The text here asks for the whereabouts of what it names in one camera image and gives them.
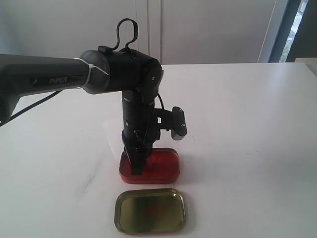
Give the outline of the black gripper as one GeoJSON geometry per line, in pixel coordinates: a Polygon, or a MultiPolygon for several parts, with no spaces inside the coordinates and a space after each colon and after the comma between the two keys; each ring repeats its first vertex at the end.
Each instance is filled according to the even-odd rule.
{"type": "Polygon", "coordinates": [[[125,152],[131,164],[131,175],[142,175],[148,154],[157,139],[154,126],[155,100],[144,101],[139,92],[122,92],[123,132],[125,152]]]}

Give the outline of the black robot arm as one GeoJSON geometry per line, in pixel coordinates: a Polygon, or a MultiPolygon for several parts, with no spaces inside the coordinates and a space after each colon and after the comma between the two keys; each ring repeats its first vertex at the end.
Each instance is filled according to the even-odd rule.
{"type": "Polygon", "coordinates": [[[122,140],[131,173],[141,175],[158,137],[155,98],[163,70],[159,61],[130,48],[88,50],[79,58],[7,55],[0,57],[0,122],[8,123],[24,96],[81,88],[95,95],[120,92],[122,140]]]}

